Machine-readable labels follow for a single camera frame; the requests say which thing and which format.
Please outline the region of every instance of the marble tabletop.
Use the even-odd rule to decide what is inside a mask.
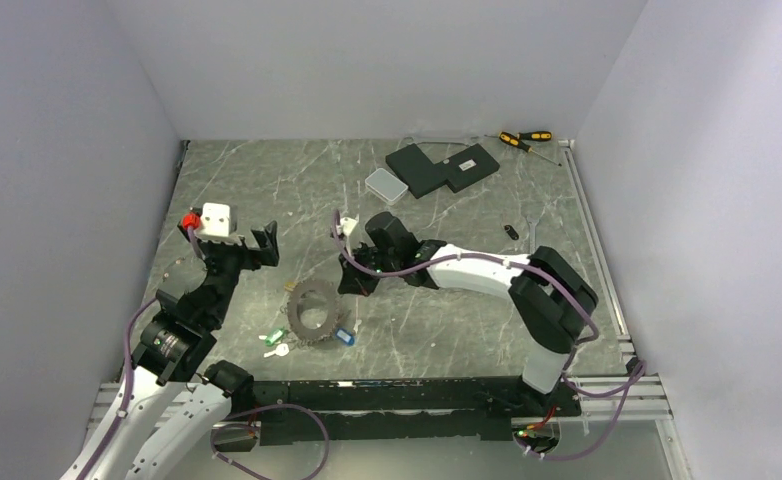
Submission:
[[[279,223],[281,260],[276,268],[242,273],[223,328],[215,333],[218,343],[202,369],[228,359],[258,380],[519,375],[532,339],[513,304],[468,291],[414,288],[401,279],[382,280],[368,298],[341,297],[346,327],[353,331],[360,320],[352,347],[331,339],[264,358],[270,348],[259,335],[287,324],[281,312],[287,282],[317,278],[337,286],[341,269],[329,238],[335,208],[344,216],[359,216],[354,241],[370,243],[364,222],[388,210],[419,239],[497,254],[527,252],[526,217],[531,216],[538,222],[536,244],[557,249],[601,298],[592,317],[601,338],[580,349],[572,373],[624,373],[600,267],[567,167],[496,139],[481,143],[500,163],[497,173],[456,194],[442,187],[420,199],[406,194],[388,207],[365,189],[364,180],[386,167],[385,156],[405,146],[401,140],[194,141],[161,231],[147,296],[154,294],[170,262],[191,255],[175,228],[188,208],[227,203],[236,207],[239,229]],[[422,145],[433,162],[463,148]],[[551,159],[560,153],[555,142],[539,151]],[[503,231],[507,223],[519,240]],[[149,309],[138,332],[155,313]]]

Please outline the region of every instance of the white enclosure wall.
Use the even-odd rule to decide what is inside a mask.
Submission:
[[[179,135],[573,137],[646,0],[109,0]]]
[[[103,1],[0,1],[0,479],[58,478],[81,448],[178,152]]]
[[[782,479],[782,1],[651,0],[577,137],[698,479]]]

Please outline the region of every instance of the red cap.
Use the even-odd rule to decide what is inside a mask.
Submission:
[[[185,230],[189,228],[196,230],[200,228],[201,224],[202,222],[200,222],[200,216],[194,212],[188,212],[184,217],[182,217],[182,228]]]

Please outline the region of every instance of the key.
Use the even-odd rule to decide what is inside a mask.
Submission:
[[[284,357],[285,355],[288,355],[288,352],[291,351],[291,348],[288,347],[287,343],[280,343],[276,348],[273,350],[267,352],[264,354],[264,358],[272,357],[273,355]]]
[[[508,235],[509,238],[511,238],[512,240],[517,240],[521,238],[521,236],[518,235],[518,231],[515,230],[515,227],[509,224],[503,225],[503,231],[506,232],[506,235]]]

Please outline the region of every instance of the small white box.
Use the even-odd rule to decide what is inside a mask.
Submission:
[[[409,191],[408,185],[384,168],[371,173],[365,180],[365,186],[388,205],[399,202]]]
[[[235,240],[232,233],[237,229],[237,219],[232,214],[229,205],[204,203],[200,218],[202,225],[194,233],[200,240],[231,243]]]

